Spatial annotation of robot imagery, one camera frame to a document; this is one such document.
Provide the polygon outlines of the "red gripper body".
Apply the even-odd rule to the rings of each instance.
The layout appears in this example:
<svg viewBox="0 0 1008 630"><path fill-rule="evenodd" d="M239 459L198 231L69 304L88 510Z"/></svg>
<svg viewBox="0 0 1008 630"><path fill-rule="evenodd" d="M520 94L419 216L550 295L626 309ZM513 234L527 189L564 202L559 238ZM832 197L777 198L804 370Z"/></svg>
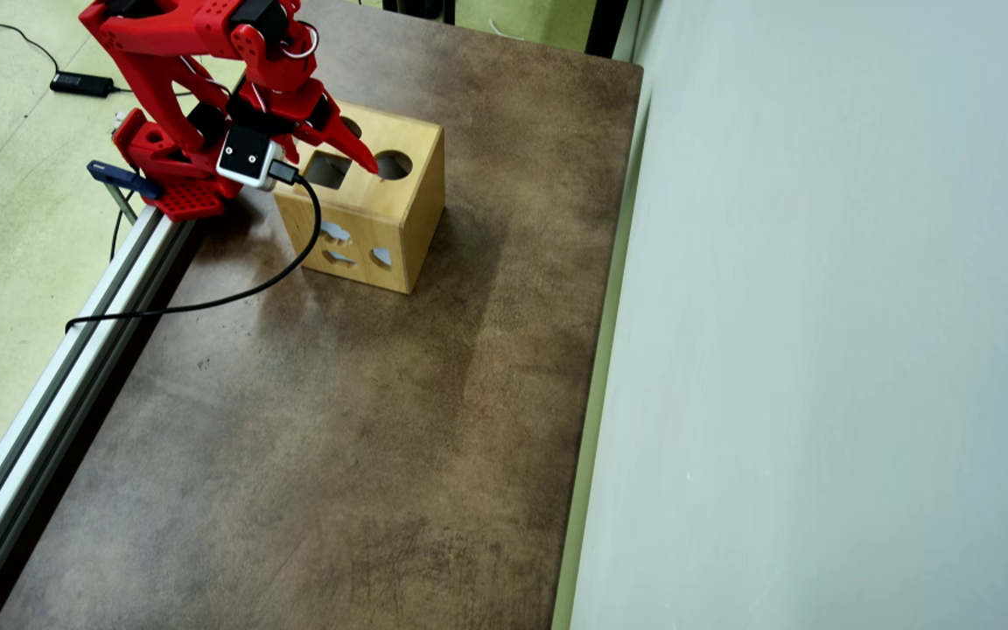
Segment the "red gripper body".
<svg viewBox="0 0 1008 630"><path fill-rule="evenodd" d="M336 118L336 102L316 79L305 80L297 91L282 93L243 79L228 97L228 116L232 123L272 138L324 141Z"/></svg>

